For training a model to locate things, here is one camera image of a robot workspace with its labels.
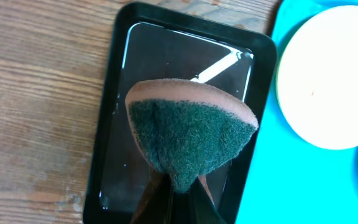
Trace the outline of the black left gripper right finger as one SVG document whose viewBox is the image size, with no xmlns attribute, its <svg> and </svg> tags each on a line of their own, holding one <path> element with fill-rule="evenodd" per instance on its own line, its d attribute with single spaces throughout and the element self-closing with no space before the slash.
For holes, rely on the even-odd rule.
<svg viewBox="0 0 358 224">
<path fill-rule="evenodd" d="M 226 224 L 197 178 L 190 188 L 190 220 L 194 224 Z"/>
</svg>

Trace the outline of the green and orange sponge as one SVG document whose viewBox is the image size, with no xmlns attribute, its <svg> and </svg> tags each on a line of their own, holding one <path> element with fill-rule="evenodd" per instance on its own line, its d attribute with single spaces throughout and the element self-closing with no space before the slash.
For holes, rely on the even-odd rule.
<svg viewBox="0 0 358 224">
<path fill-rule="evenodd" d="M 125 104 L 140 153 L 154 170 L 168 174 L 180 193 L 237 157 L 259 128 L 241 100 L 189 80 L 138 82 Z"/>
</svg>

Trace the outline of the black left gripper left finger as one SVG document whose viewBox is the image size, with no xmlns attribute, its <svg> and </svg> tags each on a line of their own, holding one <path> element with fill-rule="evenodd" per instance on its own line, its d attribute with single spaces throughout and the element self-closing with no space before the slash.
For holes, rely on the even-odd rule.
<svg viewBox="0 0 358 224">
<path fill-rule="evenodd" d="M 171 199 L 171 180 L 168 174 L 149 168 L 150 179 L 131 218 L 130 224 L 167 223 Z"/>
</svg>

